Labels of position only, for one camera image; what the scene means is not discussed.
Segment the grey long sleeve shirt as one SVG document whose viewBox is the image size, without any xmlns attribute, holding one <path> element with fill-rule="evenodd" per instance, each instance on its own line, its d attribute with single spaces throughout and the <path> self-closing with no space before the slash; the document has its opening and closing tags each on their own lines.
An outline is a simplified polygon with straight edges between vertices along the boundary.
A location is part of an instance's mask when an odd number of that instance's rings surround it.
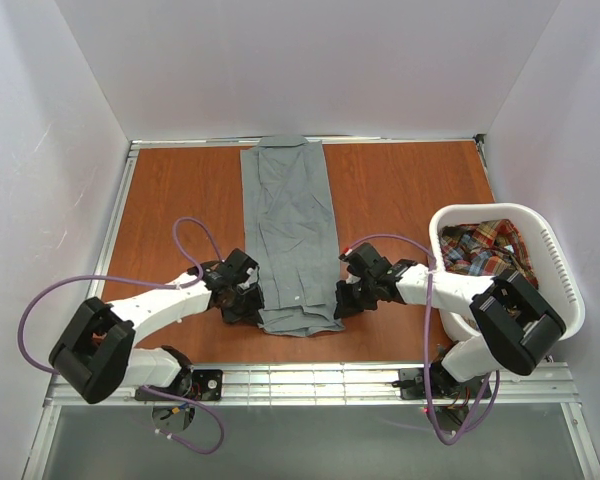
<svg viewBox="0 0 600 480">
<path fill-rule="evenodd" d="M 301 135 L 262 138 L 240 154 L 245 246 L 258 264 L 261 329 L 309 337 L 335 319 L 339 243 L 323 147 Z"/>
</svg>

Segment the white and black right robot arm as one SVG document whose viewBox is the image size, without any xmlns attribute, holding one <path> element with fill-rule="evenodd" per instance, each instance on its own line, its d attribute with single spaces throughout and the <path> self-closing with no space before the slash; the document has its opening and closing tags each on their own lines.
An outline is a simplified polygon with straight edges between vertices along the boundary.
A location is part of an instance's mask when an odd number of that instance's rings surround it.
<svg viewBox="0 0 600 480">
<path fill-rule="evenodd" d="M 334 316 L 377 309 L 380 302 L 422 305 L 475 322 L 477 335 L 458 340 L 429 365 L 424 380 L 441 395 L 504 369 L 530 375 L 569 324 L 521 273 L 466 276 L 413 260 L 391 263 L 368 242 L 340 255 L 348 276 L 336 284 Z"/>
</svg>

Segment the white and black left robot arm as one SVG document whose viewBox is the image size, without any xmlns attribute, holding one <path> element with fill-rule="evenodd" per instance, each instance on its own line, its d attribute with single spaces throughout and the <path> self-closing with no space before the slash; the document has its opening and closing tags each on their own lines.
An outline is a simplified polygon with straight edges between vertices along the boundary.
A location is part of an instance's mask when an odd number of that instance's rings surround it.
<svg viewBox="0 0 600 480">
<path fill-rule="evenodd" d="M 258 263 L 240 249 L 223 261 L 193 266 L 167 284 L 109 303 L 80 304 L 53 347 L 49 362 L 89 404 L 120 387 L 142 398 L 196 399 L 201 384 L 192 361 L 176 348 L 143 349 L 139 342 L 187 317 L 217 309 L 228 324 L 259 324 L 264 307 Z"/>
</svg>

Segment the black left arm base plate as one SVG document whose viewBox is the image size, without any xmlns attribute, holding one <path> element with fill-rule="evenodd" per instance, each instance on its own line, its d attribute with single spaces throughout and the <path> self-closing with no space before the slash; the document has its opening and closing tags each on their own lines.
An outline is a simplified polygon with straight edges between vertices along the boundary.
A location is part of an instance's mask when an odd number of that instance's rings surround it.
<svg viewBox="0 0 600 480">
<path fill-rule="evenodd" d="M 218 401 L 222 396 L 223 371 L 181 369 L 170 380 L 147 381 L 134 393 L 136 401 L 195 400 Z"/>
</svg>

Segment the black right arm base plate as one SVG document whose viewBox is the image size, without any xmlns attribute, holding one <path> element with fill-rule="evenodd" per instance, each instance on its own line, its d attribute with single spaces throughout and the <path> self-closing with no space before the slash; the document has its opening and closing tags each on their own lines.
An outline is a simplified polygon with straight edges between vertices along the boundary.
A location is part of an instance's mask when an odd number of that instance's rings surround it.
<svg viewBox="0 0 600 480">
<path fill-rule="evenodd" d="M 467 381 L 458 381 L 441 365 L 434 361 L 429 366 L 431 396 L 433 399 L 450 399 L 460 397 L 461 400 L 477 397 L 482 386 L 482 378 L 474 377 Z M 398 371 L 398 379 L 392 383 L 400 390 L 402 400 L 424 399 L 425 371 L 423 367 L 402 368 Z"/>
</svg>

